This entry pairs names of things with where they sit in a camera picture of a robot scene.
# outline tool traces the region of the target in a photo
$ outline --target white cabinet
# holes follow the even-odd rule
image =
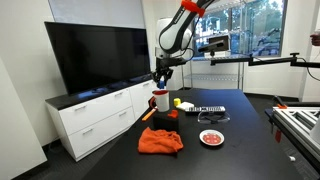
[[[137,84],[129,88],[131,100],[136,119],[149,108],[148,100],[153,96],[152,91],[157,89],[157,84],[150,80],[144,83]]]
[[[64,96],[46,102],[63,146],[79,161],[128,130],[155,89],[149,80],[87,101]]]

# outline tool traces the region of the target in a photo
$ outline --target drawer handle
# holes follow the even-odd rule
[[[121,117],[121,116],[123,116],[123,115],[125,115],[125,114],[127,114],[127,111],[125,111],[125,112],[123,112],[123,113],[120,113],[120,114],[119,114],[119,117]]]
[[[150,83],[145,83],[143,84],[142,86],[145,87],[145,86],[148,86]]]
[[[83,134],[83,135],[85,135],[85,134],[87,134],[88,132],[90,132],[90,131],[92,131],[92,130],[93,130],[93,128],[90,128],[90,129],[84,130],[84,131],[82,131],[82,134]]]
[[[121,96],[122,94],[123,94],[123,92],[120,92],[118,94],[115,94],[114,97]]]
[[[87,105],[83,105],[83,106],[80,106],[80,107],[74,108],[74,111],[78,111],[78,110],[83,109],[83,108],[85,108],[85,107],[87,107]]]

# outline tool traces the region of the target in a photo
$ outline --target flat screen tv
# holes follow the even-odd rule
[[[150,73],[145,29],[45,22],[69,95]]]

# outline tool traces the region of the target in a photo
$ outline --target window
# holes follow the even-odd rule
[[[208,9],[195,27],[195,57],[204,56],[197,49],[208,44],[209,38],[225,34],[230,37],[231,54],[280,56],[286,2],[255,0]]]

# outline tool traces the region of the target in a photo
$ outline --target white plate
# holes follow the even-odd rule
[[[213,142],[207,143],[203,138],[205,135],[208,135],[208,134],[215,134],[215,135],[219,136],[221,138],[221,141],[219,143],[213,143]],[[218,146],[218,145],[222,144],[224,141],[224,136],[222,133],[220,133],[219,131],[216,131],[216,130],[211,130],[211,129],[202,131],[199,135],[199,138],[203,143],[205,143],[209,146]]]

